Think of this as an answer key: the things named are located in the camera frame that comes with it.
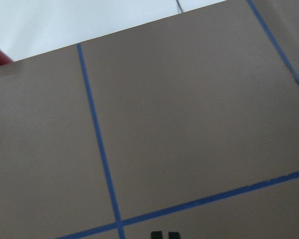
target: white floor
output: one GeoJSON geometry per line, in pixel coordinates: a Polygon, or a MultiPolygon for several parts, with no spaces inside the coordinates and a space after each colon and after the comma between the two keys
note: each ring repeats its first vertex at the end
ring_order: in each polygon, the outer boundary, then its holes
{"type": "MultiPolygon", "coordinates": [[[[184,11],[223,0],[180,0],[184,11]]],[[[176,0],[0,0],[0,49],[14,61],[179,13],[176,0]]]]}

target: blue tape strip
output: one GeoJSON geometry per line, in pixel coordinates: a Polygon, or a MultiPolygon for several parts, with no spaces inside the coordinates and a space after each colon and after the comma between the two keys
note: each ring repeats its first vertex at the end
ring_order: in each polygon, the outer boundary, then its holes
{"type": "Polygon", "coordinates": [[[284,64],[290,70],[291,74],[294,76],[296,83],[299,85],[299,75],[295,71],[294,67],[288,60],[287,56],[284,54],[282,48],[279,46],[278,42],[276,41],[274,35],[271,33],[270,29],[268,28],[267,24],[265,23],[264,19],[261,17],[260,13],[258,12],[256,6],[254,5],[252,0],[246,0],[248,5],[250,6],[251,10],[253,11],[254,15],[258,19],[260,25],[263,27],[265,33],[267,34],[269,40],[274,45],[275,49],[277,50],[278,54],[280,55],[281,59],[283,60],[284,64]]]}
{"type": "Polygon", "coordinates": [[[147,213],[144,215],[140,215],[134,218],[130,218],[127,220],[123,220],[123,226],[127,226],[127,225],[131,225],[131,224],[135,224],[135,223],[139,223],[142,221],[146,221],[149,219],[153,219],[153,218],[157,218],[157,217],[161,217],[167,214],[171,214],[171,213],[175,213],[175,212],[179,212],[182,210],[186,210],[186,209],[190,209],[190,208],[194,208],[197,206],[201,206],[203,204],[207,204],[207,203],[212,203],[221,199],[225,199],[225,198],[230,198],[239,194],[243,194],[243,193],[247,193],[247,192],[251,192],[251,191],[255,191],[257,189],[261,189],[261,188],[265,188],[265,187],[269,187],[278,183],[282,183],[282,182],[286,182],[292,179],[296,179],[299,178],[299,171],[289,174],[287,176],[282,176],[279,178],[275,178],[275,179],[271,179],[268,181],[263,181],[260,183],[256,183],[253,184],[251,186],[246,186],[246,187],[242,187],[242,188],[238,188],[238,189],[234,189],[231,191],[227,191],[224,193],[220,193],[220,194],[216,194],[207,198],[202,198],[202,199],[198,199],[192,202],[188,202],[188,203],[184,203],[184,204],[180,204],[174,207],[170,207],[170,208],[165,208],[162,210],[158,210],[152,213],[147,213]]]}
{"type": "Polygon", "coordinates": [[[87,74],[85,61],[84,61],[84,56],[83,56],[83,51],[82,51],[82,47],[81,47],[80,43],[77,44],[77,48],[78,48],[78,53],[79,53],[79,58],[80,58],[81,69],[82,69],[82,74],[83,74],[83,78],[84,78],[86,93],[87,93],[87,96],[88,96],[91,115],[92,115],[92,119],[93,119],[95,135],[96,135],[98,145],[99,145],[101,160],[102,160],[103,169],[104,169],[104,173],[105,173],[105,177],[106,177],[106,182],[107,182],[110,197],[111,197],[111,202],[112,202],[112,207],[113,207],[113,211],[114,211],[114,216],[115,216],[117,229],[119,231],[120,239],[125,239],[125,234],[124,234],[124,230],[123,230],[123,226],[122,226],[119,206],[118,206],[117,199],[116,199],[116,196],[115,196],[114,186],[113,186],[113,182],[112,182],[112,178],[111,178],[111,174],[110,174],[110,168],[109,168],[108,161],[107,161],[106,154],[105,154],[105,149],[104,149],[104,145],[103,145],[101,130],[100,130],[100,127],[99,127],[99,122],[98,122],[97,113],[96,113],[95,106],[94,106],[92,91],[91,91],[91,88],[90,88],[89,77],[88,77],[88,74],[87,74]]]}
{"type": "Polygon", "coordinates": [[[116,228],[117,228],[116,223],[112,223],[112,224],[104,225],[104,226],[101,226],[101,227],[88,229],[86,231],[82,231],[82,232],[79,232],[79,233],[74,233],[74,234],[71,234],[71,235],[60,237],[60,238],[57,238],[57,239],[78,239],[78,238],[87,237],[87,236],[97,234],[97,233],[103,233],[103,232],[113,230],[113,229],[116,229],[116,228]]]}

